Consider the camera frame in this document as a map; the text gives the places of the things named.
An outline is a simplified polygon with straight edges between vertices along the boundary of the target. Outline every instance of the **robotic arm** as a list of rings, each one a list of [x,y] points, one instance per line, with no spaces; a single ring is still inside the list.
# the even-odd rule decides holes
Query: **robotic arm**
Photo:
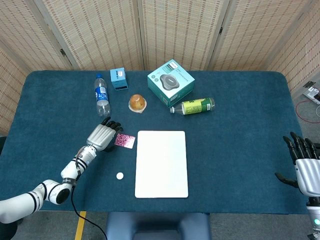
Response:
[[[48,179],[32,191],[0,201],[0,222],[8,224],[33,214],[41,209],[44,201],[62,204],[76,186],[81,174],[97,156],[96,153],[108,152],[110,148],[107,146],[115,134],[123,131],[119,122],[108,122],[109,120],[110,117],[107,117],[93,130],[86,140],[87,145],[83,146],[62,170],[62,183]]]
[[[294,132],[290,132],[294,143],[284,136],[290,156],[293,161],[296,179],[287,179],[276,172],[275,176],[284,184],[300,190],[309,197],[306,204],[313,226],[313,234],[308,235],[310,240],[320,240],[320,158],[319,150],[308,138],[303,139]]]

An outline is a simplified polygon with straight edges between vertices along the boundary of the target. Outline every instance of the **woven panel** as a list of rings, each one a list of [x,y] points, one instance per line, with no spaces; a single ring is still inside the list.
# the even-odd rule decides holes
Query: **woven panel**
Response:
[[[0,133],[7,134],[14,119],[27,73],[0,48]]]
[[[68,70],[23,0],[0,0],[1,39],[31,70]]]
[[[308,0],[238,0],[212,70],[259,70]]]
[[[80,69],[143,69],[132,0],[43,1]]]
[[[320,1],[304,17],[268,70],[283,73],[290,91],[320,70]]]
[[[221,0],[143,0],[149,70],[170,59],[186,70],[203,70],[222,4]]]

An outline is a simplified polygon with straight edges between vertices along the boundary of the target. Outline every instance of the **white pill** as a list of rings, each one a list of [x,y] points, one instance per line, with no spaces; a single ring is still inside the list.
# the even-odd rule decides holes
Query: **white pill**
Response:
[[[124,174],[123,174],[122,172],[118,172],[118,173],[116,174],[116,178],[117,178],[118,180],[121,180],[121,179],[124,178]]]

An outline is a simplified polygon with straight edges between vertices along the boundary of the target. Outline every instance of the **blue bottle label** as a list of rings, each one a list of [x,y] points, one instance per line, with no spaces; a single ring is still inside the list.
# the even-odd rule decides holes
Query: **blue bottle label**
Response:
[[[95,98],[97,102],[100,100],[108,100],[108,94],[107,94],[106,88],[103,86],[98,86],[95,89]]]

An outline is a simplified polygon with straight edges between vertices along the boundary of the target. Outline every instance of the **green can label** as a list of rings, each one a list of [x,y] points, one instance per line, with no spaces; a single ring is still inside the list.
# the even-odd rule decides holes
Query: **green can label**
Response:
[[[197,100],[184,101],[182,104],[184,107],[185,115],[207,112],[210,111],[212,107],[212,102],[208,97]]]

